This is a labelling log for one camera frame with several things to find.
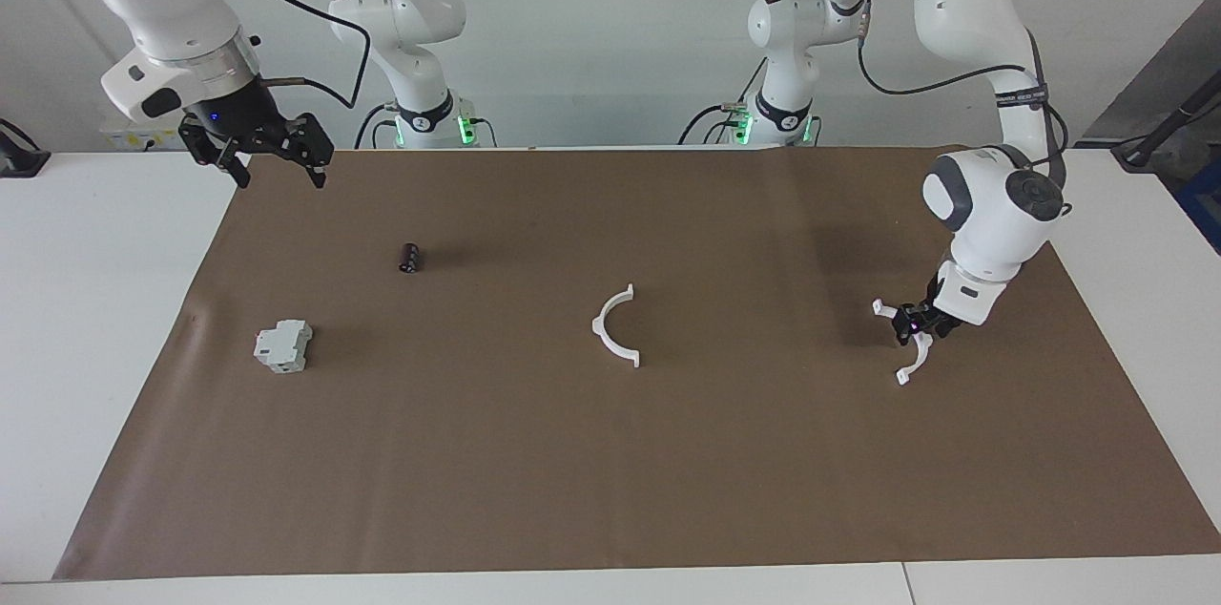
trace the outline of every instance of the blue object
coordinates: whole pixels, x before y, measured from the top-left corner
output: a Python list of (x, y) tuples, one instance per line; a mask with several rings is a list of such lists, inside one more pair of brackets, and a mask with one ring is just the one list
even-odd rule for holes
[(1221, 253), (1221, 159), (1206, 166), (1178, 194), (1178, 205)]

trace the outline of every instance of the white wall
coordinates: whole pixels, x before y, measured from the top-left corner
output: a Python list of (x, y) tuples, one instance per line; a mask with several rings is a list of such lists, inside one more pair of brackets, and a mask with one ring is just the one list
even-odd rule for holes
[[(275, 0), (230, 1), (247, 31), (266, 40), (260, 48), (266, 73), (350, 87), (358, 54), (341, 48), (325, 23)], [(1040, 40), (1055, 103), (1079, 134), (1201, 1), (1017, 4)], [(668, 143), (698, 109), (735, 99), (753, 70), (761, 54), (745, 32), (752, 2), (466, 0), (466, 34), (437, 51), (451, 84), (496, 122), (503, 143)], [(919, 46), (911, 0), (878, 0), (874, 13), (868, 57), (884, 82), (912, 86), (961, 71)], [(96, 0), (2, 0), (0, 15), (0, 110), (51, 148), (100, 145), (87, 136), (105, 101), (96, 77), (106, 66), (103, 51), (117, 56), (131, 46), (122, 26)], [(100, 45), (89, 44), (93, 38)], [(851, 45), (817, 56), (824, 66), (816, 100), (816, 112), (827, 117), (824, 143), (978, 144), (998, 137), (984, 81), (890, 99), (861, 81)], [(277, 97), (286, 112), (317, 114), (339, 145), (350, 143), (363, 114), (304, 89), (281, 89)], [(388, 97), (374, 70), (361, 105)]]

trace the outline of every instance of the small black cylinder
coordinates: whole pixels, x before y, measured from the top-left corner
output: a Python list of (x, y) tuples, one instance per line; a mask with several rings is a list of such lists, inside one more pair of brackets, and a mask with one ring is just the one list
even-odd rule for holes
[(403, 252), (398, 257), (398, 270), (404, 274), (416, 274), (420, 271), (420, 248), (414, 242), (403, 246)]

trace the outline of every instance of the white circuit breaker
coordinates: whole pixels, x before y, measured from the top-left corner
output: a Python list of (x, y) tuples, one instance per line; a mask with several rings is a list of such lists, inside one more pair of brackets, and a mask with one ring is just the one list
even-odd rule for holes
[(314, 337), (314, 329), (300, 320), (288, 319), (275, 329), (261, 331), (254, 343), (254, 358), (277, 374), (305, 370), (305, 346)]

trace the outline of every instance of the white table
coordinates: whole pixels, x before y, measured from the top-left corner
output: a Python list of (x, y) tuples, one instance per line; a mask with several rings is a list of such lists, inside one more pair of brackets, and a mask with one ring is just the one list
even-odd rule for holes
[[(1070, 153), (1068, 166), (1076, 213), (1056, 251), (1217, 523), (1221, 257), (1154, 177), (1125, 175), (1105, 153)], [(37, 180), (0, 181), (0, 603), (1221, 601), (1221, 556), (38, 583), (232, 192), (181, 154), (57, 155)]]

